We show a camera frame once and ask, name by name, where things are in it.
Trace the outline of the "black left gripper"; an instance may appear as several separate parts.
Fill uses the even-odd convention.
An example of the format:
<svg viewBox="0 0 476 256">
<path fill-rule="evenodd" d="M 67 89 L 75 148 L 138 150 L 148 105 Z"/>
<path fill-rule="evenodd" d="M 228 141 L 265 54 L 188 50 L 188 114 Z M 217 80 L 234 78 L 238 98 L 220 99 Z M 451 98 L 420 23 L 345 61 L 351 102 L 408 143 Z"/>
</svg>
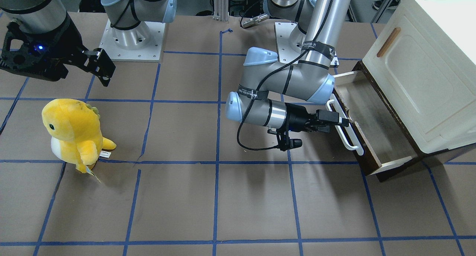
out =
<svg viewBox="0 0 476 256">
<path fill-rule="evenodd" d="M 315 113 L 308 113 L 304 106 L 294 105 L 286 102 L 287 117 L 285 126 L 292 132 L 330 132 L 330 125 L 337 125 L 340 127 L 348 127 L 350 121 L 347 118 L 340 117 L 338 112 L 328 111 L 323 109 L 317 110 L 317 124 L 311 125 Z"/>
</svg>

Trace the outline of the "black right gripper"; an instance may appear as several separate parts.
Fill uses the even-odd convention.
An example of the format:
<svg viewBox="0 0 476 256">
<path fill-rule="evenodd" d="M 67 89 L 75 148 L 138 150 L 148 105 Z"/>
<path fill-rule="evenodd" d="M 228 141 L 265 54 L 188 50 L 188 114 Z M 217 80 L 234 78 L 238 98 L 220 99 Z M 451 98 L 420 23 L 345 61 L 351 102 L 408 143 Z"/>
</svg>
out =
<svg viewBox="0 0 476 256">
<path fill-rule="evenodd" d="M 88 50 L 73 21 L 41 34 L 25 33 L 19 21 L 7 25 L 1 53 L 1 69 L 16 75 L 58 81 L 66 78 L 65 64 L 94 74 L 108 87 L 116 66 L 102 48 Z"/>
</svg>

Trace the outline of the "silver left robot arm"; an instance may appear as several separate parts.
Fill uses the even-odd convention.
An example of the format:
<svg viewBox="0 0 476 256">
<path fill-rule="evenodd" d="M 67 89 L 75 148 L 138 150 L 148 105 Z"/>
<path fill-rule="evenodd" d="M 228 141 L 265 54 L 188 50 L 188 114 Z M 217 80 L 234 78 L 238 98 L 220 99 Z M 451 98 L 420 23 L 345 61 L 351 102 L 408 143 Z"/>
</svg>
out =
<svg viewBox="0 0 476 256">
<path fill-rule="evenodd" d="M 269 92 L 325 105 L 334 89 L 329 67 L 350 0 L 264 0 L 266 14 L 296 23 L 297 52 L 284 60 L 275 51 L 251 47 L 236 92 L 228 95 L 226 117 L 272 127 L 279 132 L 328 132 L 340 122 L 336 112 L 306 108 L 268 98 Z"/>
</svg>

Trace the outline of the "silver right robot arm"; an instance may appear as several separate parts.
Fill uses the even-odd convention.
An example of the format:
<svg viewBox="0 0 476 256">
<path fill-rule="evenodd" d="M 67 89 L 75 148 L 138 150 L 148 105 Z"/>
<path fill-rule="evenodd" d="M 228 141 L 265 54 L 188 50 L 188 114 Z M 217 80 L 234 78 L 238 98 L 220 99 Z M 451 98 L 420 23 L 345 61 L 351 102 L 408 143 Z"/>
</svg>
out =
<svg viewBox="0 0 476 256">
<path fill-rule="evenodd" d="M 1 0 L 1 11 L 10 19 L 1 48 L 1 69 L 44 81 L 66 78 L 72 65 L 95 75 L 108 86 L 115 60 L 124 51 L 152 56 L 158 51 L 153 24 L 174 21 L 177 0 Z M 69 11 L 106 13 L 110 44 L 88 49 Z"/>
</svg>

